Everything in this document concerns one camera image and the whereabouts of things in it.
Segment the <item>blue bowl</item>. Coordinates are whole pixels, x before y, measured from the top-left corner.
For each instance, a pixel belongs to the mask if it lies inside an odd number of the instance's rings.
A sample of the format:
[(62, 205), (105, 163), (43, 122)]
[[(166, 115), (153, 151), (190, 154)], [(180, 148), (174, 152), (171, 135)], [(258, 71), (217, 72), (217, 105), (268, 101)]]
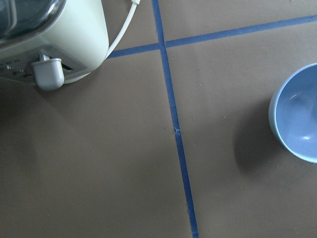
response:
[(273, 94), (268, 110), (272, 133), (297, 158), (317, 162), (317, 64), (289, 76)]

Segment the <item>pale green chrome toaster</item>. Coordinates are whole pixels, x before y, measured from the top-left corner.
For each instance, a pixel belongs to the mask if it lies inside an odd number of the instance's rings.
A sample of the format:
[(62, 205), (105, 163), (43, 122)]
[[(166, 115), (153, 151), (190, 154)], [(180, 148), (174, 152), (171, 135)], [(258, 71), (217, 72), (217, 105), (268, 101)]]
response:
[(105, 60), (109, 47), (99, 0), (3, 0), (0, 77), (45, 91), (75, 82)]

